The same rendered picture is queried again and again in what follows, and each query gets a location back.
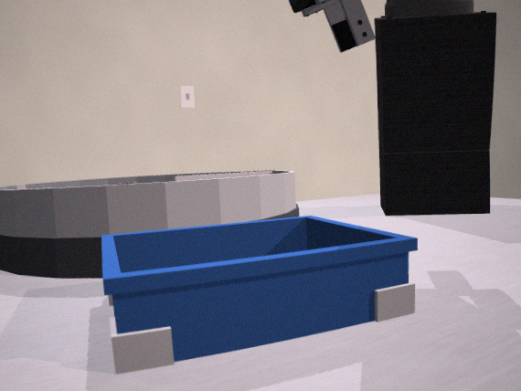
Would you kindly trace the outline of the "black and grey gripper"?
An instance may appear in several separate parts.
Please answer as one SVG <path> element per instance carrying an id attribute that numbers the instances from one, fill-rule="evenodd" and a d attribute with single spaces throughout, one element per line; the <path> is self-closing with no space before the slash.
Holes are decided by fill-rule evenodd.
<path id="1" fill-rule="evenodd" d="M 340 53 L 376 39 L 361 0 L 289 0 L 289 2 L 293 12 L 302 11 L 303 17 L 324 10 Z"/>

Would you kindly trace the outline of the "blue open crate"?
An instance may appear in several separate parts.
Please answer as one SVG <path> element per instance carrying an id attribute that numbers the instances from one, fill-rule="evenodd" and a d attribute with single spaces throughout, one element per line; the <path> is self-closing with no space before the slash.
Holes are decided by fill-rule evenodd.
<path id="1" fill-rule="evenodd" d="M 418 239 L 321 217 L 101 235 L 101 249 L 116 375 L 415 313 Z"/>

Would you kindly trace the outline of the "grey round turning table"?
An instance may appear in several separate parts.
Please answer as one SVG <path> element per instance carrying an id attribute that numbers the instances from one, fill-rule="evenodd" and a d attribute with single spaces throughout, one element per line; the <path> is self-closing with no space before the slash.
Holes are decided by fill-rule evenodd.
<path id="1" fill-rule="evenodd" d="M 299 216 L 294 171 L 161 174 L 0 189 L 12 189 L 0 190 L 0 270 L 55 279 L 102 279 L 101 235 Z"/>

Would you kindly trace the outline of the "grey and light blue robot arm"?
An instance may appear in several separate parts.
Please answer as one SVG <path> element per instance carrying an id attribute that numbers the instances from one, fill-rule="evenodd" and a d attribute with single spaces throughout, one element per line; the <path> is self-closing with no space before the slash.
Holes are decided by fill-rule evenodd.
<path id="1" fill-rule="evenodd" d="M 385 18 L 473 13 L 473 0 L 387 0 Z"/>

